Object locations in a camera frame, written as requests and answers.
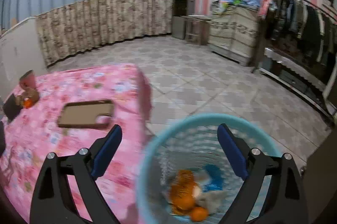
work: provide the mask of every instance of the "tablecloth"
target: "tablecloth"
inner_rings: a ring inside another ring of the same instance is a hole
[[[0,158],[0,183],[13,206],[29,223],[32,194],[46,155],[51,151],[59,157],[75,154],[119,124],[122,142],[96,183],[121,223],[141,223],[135,206],[135,179],[151,108],[147,79],[134,64],[116,64],[47,74],[37,77],[36,82],[40,101],[23,109],[11,123],[6,117],[2,120],[6,150]],[[19,86],[14,89],[14,94],[21,92]],[[56,121],[65,103],[100,99],[111,99],[115,105],[109,128],[58,128]],[[90,220],[75,178],[68,178],[80,215]]]

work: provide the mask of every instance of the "beige floral curtain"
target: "beige floral curtain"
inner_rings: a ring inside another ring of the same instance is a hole
[[[172,0],[84,0],[37,16],[46,65],[137,36],[171,32]]]

